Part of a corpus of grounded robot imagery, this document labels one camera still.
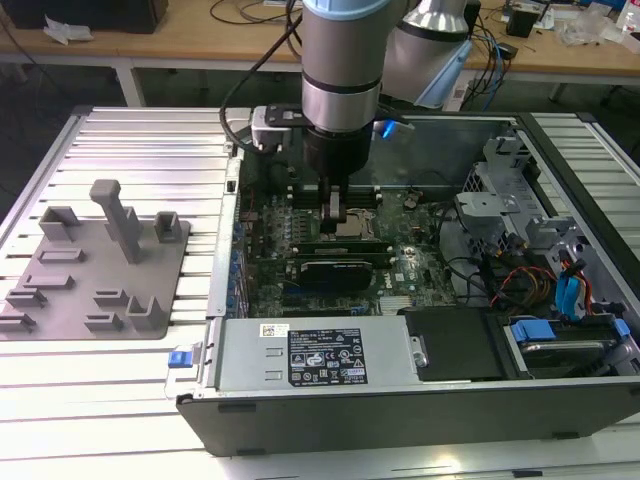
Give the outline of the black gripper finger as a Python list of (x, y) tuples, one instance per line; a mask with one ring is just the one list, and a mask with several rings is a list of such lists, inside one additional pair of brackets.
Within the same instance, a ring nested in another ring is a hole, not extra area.
[(323, 193), (322, 199), (322, 232), (335, 233), (337, 227), (346, 222), (346, 209), (343, 194), (338, 185), (331, 185)]

